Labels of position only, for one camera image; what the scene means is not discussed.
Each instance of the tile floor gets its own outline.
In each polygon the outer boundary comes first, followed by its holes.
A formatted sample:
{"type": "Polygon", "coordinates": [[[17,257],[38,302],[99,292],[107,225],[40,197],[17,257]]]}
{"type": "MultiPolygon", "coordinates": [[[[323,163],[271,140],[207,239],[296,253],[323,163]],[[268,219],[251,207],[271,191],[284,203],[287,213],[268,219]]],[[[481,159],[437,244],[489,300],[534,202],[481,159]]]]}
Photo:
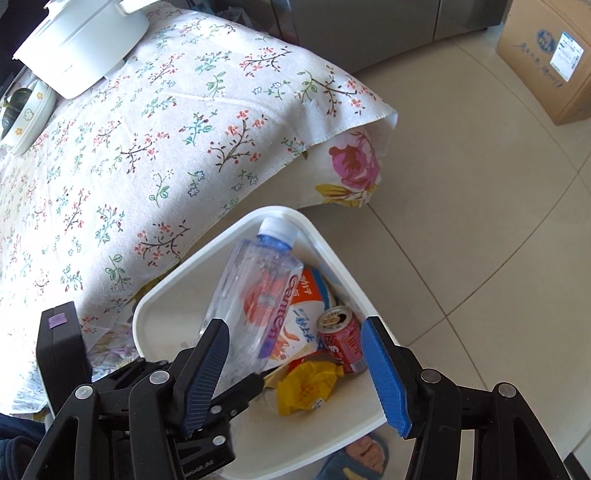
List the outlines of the tile floor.
{"type": "MultiPolygon", "coordinates": [[[[591,121],[555,127],[495,53],[500,31],[359,74],[400,114],[382,186],[370,207],[304,213],[424,366],[513,382],[564,456],[591,425],[591,121]]],[[[385,478],[404,478],[412,443],[380,434],[385,478]]]]}

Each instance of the cardboard box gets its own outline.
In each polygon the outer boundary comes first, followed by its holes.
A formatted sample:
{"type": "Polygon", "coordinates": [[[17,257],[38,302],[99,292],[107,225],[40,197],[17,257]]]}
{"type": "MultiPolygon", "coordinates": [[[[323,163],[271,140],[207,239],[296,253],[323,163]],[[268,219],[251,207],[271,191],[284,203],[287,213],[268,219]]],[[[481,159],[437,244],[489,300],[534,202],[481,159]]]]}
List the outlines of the cardboard box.
{"type": "Polygon", "coordinates": [[[591,117],[591,0],[514,0],[496,50],[556,125],[591,117]]]}

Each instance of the purple sticker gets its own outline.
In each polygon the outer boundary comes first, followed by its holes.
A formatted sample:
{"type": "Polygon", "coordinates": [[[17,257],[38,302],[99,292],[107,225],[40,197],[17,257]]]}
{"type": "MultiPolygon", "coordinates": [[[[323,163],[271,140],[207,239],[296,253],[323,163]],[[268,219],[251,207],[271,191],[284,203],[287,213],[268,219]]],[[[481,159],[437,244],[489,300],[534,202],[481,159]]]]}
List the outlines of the purple sticker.
{"type": "Polygon", "coordinates": [[[58,313],[57,315],[54,315],[53,317],[49,317],[49,328],[53,328],[53,327],[57,327],[58,325],[62,325],[63,323],[66,323],[68,321],[68,319],[66,318],[66,314],[65,313],[58,313]]]}

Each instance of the crumpled yellow wrapper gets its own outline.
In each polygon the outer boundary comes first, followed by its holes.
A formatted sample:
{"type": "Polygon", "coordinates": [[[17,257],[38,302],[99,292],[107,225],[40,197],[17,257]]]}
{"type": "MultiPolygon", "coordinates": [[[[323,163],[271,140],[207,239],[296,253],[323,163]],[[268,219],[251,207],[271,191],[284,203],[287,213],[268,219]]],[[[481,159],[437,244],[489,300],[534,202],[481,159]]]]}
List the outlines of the crumpled yellow wrapper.
{"type": "Polygon", "coordinates": [[[296,410],[314,410],[330,397],[343,367],[333,362],[304,362],[277,385],[277,410],[287,416],[296,410]]]}

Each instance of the white plastic bin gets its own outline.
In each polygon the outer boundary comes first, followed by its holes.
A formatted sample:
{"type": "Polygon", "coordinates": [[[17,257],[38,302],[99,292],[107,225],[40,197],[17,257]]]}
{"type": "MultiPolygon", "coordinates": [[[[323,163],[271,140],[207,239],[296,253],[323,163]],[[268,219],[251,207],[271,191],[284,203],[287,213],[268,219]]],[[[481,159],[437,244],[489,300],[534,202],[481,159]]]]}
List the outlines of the white plastic bin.
{"type": "MultiPolygon", "coordinates": [[[[294,255],[317,267],[359,319],[377,315],[365,293],[304,215],[287,207],[265,207],[225,230],[141,300],[133,324],[140,355],[149,361],[171,361],[187,348],[199,332],[234,243],[255,238],[268,216],[285,218],[299,228],[301,235],[294,255]]],[[[236,460],[222,474],[228,480],[275,478],[348,445],[386,421],[368,372],[338,382],[331,398],[318,410],[280,417],[261,395],[237,420],[241,421],[240,428],[232,439],[236,460]]]]}

